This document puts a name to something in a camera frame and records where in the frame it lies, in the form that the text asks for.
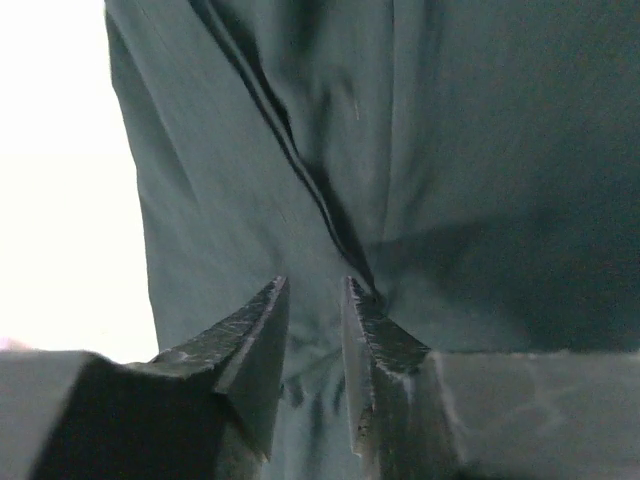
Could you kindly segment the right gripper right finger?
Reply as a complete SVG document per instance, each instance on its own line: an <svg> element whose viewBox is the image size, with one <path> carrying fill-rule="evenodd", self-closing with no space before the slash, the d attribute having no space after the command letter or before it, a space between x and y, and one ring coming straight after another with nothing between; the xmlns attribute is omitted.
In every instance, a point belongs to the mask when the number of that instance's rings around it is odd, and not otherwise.
<svg viewBox="0 0 640 480"><path fill-rule="evenodd" d="M347 278L351 447L366 479L635 479L635 353L432 350Z"/></svg>

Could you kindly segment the black t shirt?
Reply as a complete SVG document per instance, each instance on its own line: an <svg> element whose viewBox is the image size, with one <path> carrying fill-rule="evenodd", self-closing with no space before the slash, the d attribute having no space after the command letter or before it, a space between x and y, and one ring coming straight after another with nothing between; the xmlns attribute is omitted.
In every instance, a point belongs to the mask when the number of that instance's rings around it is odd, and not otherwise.
<svg viewBox="0 0 640 480"><path fill-rule="evenodd" d="M352 479L342 281L436 349L639 346L635 1L109 1L158 344L273 277L266 479Z"/></svg>

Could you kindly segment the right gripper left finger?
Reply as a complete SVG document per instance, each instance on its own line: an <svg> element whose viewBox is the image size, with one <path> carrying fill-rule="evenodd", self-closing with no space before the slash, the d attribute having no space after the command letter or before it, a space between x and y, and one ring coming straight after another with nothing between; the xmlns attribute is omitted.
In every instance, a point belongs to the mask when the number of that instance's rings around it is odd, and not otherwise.
<svg viewBox="0 0 640 480"><path fill-rule="evenodd" d="M147 363L1 355L5 479L256 479L269 460L288 327L277 277Z"/></svg>

